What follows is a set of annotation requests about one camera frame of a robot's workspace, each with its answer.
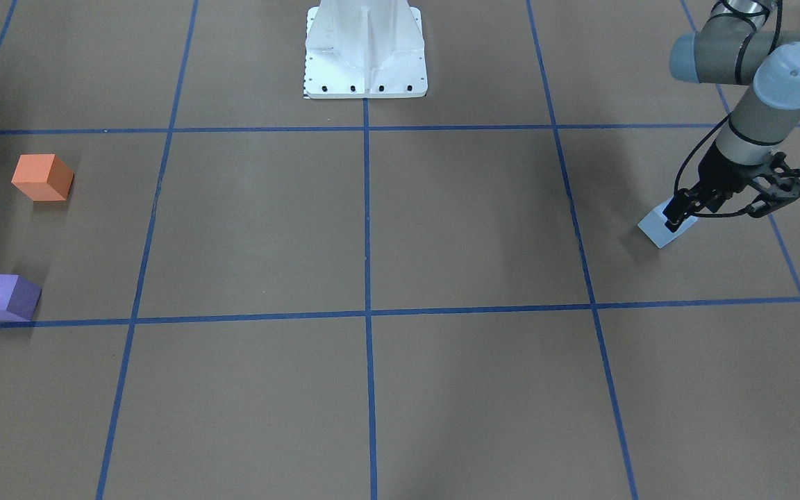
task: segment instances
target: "gray robot arm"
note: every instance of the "gray robot arm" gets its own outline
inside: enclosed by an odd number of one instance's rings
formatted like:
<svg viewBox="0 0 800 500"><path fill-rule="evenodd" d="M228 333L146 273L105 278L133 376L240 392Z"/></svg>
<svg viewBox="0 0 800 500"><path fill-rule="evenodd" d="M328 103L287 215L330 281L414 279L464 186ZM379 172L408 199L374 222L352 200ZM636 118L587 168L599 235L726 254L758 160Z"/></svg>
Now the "gray robot arm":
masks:
<svg viewBox="0 0 800 500"><path fill-rule="evenodd" d="M800 122L800 31L761 32L772 0L719 0L701 32L679 38L670 67L679 80L749 85L699 162L699 182L679 189L663 210L677 231L690 216L718 215L746 186L758 197L725 215L761 217L800 197L800 170L772 153ZM711 213L698 213L707 208Z"/></svg>

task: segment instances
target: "gray floor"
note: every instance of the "gray floor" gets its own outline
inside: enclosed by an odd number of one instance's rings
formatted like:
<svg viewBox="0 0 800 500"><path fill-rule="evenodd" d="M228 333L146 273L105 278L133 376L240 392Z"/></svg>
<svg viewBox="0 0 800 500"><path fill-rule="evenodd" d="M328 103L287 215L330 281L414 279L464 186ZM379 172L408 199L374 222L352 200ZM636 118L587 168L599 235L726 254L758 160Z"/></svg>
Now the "gray floor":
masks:
<svg viewBox="0 0 800 500"><path fill-rule="evenodd" d="M800 498L800 200L635 228L742 94L667 72L711 0L419 0L371 102L314 3L0 0L0 499Z"/></svg>

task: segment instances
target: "blue joint cover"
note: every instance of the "blue joint cover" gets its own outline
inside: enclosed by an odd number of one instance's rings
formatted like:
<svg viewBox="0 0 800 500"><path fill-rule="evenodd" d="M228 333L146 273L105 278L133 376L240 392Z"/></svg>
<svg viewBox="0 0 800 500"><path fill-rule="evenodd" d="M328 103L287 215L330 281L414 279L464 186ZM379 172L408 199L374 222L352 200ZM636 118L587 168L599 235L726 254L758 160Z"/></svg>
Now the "blue joint cover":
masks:
<svg viewBox="0 0 800 500"><path fill-rule="evenodd" d="M696 74L696 33L681 35L672 47L669 69L676 80L699 83Z"/></svg>
<svg viewBox="0 0 800 500"><path fill-rule="evenodd" d="M800 110L800 42L781 45L765 59L752 82L755 94L777 110Z"/></svg>

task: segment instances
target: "purple cube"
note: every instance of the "purple cube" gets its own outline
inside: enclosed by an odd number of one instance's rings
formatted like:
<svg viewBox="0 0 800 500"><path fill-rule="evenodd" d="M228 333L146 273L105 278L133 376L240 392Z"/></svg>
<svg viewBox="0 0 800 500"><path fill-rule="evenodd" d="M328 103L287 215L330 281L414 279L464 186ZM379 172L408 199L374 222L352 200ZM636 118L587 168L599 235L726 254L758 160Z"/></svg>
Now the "purple cube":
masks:
<svg viewBox="0 0 800 500"><path fill-rule="evenodd" d="M31 321L42 288L16 274L0 274L0 321Z"/></svg>

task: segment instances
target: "block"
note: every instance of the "block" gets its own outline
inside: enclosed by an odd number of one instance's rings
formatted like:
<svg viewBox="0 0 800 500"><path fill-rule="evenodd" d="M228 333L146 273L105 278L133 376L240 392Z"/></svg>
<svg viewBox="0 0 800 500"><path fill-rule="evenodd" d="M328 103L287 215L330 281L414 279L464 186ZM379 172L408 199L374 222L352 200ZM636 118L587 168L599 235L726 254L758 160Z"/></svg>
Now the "block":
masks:
<svg viewBox="0 0 800 500"><path fill-rule="evenodd" d="M16 274L0 274L0 321L31 321L42 288Z"/></svg>
<svg viewBox="0 0 800 500"><path fill-rule="evenodd" d="M33 201L66 201L73 171L55 155L20 155L12 184Z"/></svg>
<svg viewBox="0 0 800 500"><path fill-rule="evenodd" d="M641 219L641 222L637 224L637 227L641 228L641 231L644 231L644 234L660 248L671 243L672 240L681 236L683 232L689 230L693 224L699 221L696 217L688 217L683 224L681 224L681 227L678 228L678 231L669 231L669 228L666 227L666 216L662 213L671 200L672 199L667 199L660 203L660 205L657 205L650 213L647 213L647 217Z"/></svg>

